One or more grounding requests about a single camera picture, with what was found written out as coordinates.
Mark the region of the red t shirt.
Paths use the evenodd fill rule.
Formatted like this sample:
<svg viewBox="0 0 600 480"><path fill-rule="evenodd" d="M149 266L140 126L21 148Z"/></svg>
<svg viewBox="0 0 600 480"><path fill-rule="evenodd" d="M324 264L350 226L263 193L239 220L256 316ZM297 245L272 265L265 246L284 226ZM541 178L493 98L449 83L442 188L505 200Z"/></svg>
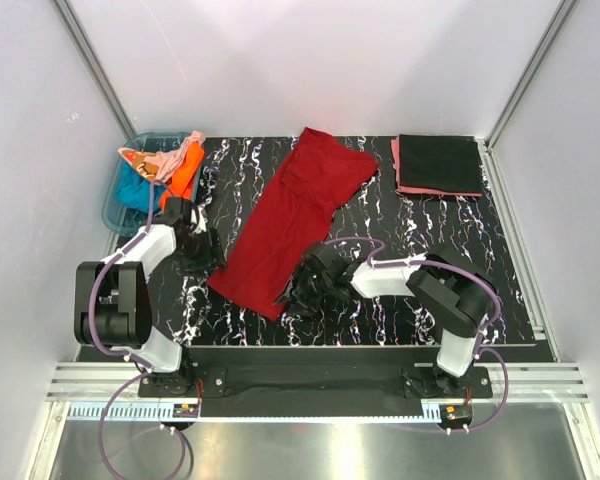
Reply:
<svg viewBox="0 0 600 480"><path fill-rule="evenodd" d="M305 128L266 185L232 249L207 285L236 305L275 321L302 254L326 238L333 216L378 170L374 157Z"/></svg>

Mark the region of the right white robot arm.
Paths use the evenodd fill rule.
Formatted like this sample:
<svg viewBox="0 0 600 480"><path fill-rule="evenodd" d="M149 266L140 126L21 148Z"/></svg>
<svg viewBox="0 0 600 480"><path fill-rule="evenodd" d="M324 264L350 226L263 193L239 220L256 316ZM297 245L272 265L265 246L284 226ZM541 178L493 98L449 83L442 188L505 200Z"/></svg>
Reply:
<svg viewBox="0 0 600 480"><path fill-rule="evenodd" d="M275 303L295 316L312 316L326 297L413 297L441 329L436 368L459 379L470 369L489 326L501 316L501 300L489 275L451 247L378 260L381 240L366 237L375 248L362 259L347 259L339 248L360 237L340 237L311 245L302 255Z"/></svg>

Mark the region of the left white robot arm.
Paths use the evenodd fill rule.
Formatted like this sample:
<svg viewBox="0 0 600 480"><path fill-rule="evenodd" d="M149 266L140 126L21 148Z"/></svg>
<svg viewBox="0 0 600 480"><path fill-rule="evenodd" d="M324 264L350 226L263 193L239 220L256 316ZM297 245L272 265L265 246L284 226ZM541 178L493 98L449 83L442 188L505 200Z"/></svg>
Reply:
<svg viewBox="0 0 600 480"><path fill-rule="evenodd" d="M157 374L180 370L185 354L154 326L148 291L152 272L168 258L192 272L226 266L219 234L203 206L171 197L165 207L113 254L77 267L74 302L79 344Z"/></svg>

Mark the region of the orange t shirt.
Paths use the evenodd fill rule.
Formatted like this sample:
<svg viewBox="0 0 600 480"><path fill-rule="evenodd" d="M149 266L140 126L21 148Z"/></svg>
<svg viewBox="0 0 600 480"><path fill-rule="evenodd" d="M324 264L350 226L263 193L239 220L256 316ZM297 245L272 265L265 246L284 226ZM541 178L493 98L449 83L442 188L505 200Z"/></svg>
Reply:
<svg viewBox="0 0 600 480"><path fill-rule="evenodd" d="M166 201L173 196L185 199L192 198L193 189L196 184L195 177L200 171L204 155L204 149L199 143L194 142L189 145L183 162L168 182L168 189L161 195L161 208L164 208Z"/></svg>

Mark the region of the blue t shirt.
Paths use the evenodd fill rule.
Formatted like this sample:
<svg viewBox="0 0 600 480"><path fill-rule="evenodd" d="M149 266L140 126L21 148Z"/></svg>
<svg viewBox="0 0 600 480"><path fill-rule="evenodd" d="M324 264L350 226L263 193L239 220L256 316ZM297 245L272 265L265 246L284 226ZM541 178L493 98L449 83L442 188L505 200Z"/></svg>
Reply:
<svg viewBox="0 0 600 480"><path fill-rule="evenodd" d="M115 198L128 208L148 213L150 187L149 181L141 177L128 164L123 163Z"/></svg>

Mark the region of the pink printed t shirt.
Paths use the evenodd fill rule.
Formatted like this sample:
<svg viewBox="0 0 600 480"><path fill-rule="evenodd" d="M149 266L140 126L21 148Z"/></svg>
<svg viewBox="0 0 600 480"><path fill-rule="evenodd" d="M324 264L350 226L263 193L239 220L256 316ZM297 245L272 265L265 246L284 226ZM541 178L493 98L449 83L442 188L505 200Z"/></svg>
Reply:
<svg viewBox="0 0 600 480"><path fill-rule="evenodd" d="M189 145L197 142L202 146L205 140L206 136L203 133L193 131L180 143L179 147L171 151L153 153L121 147L118 149L118 153L134 171L147 181L167 183L183 162Z"/></svg>

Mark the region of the folded black t shirt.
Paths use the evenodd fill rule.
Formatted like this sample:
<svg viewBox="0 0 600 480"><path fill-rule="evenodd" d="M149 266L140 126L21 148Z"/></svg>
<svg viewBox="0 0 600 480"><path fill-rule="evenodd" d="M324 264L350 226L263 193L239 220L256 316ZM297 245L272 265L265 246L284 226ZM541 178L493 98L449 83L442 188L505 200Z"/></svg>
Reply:
<svg viewBox="0 0 600 480"><path fill-rule="evenodd" d="M400 134L400 183L431 195L482 195L481 157L471 136Z"/></svg>

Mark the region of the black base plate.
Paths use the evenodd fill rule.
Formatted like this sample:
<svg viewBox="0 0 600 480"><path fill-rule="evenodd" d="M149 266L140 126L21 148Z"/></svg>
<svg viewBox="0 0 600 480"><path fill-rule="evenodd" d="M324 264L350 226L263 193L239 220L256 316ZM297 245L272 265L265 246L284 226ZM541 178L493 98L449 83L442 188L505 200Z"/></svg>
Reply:
<svg viewBox="0 0 600 480"><path fill-rule="evenodd" d="M179 372L141 381L145 398L201 399L205 418L420 415L421 403L490 399L483 367L454 379L435 347L196 347Z"/></svg>

